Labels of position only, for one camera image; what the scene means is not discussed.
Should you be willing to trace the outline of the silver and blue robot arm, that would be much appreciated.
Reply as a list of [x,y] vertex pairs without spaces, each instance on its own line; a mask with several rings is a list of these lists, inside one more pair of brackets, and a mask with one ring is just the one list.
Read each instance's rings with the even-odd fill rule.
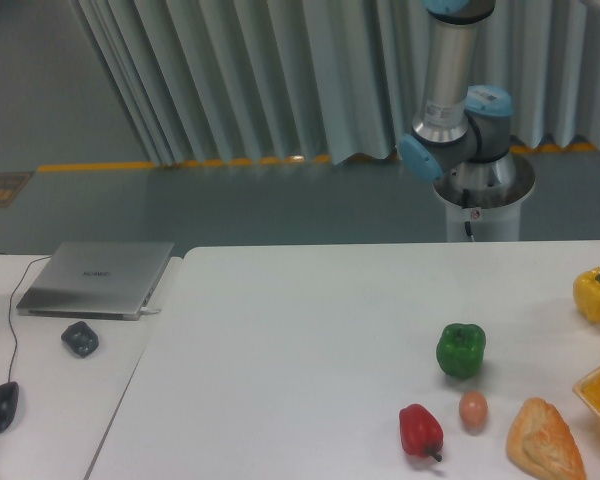
[[435,181],[464,162],[496,161],[508,153],[512,102],[498,87],[469,84],[478,27],[495,3],[423,5],[431,27],[423,99],[396,148],[414,174]]

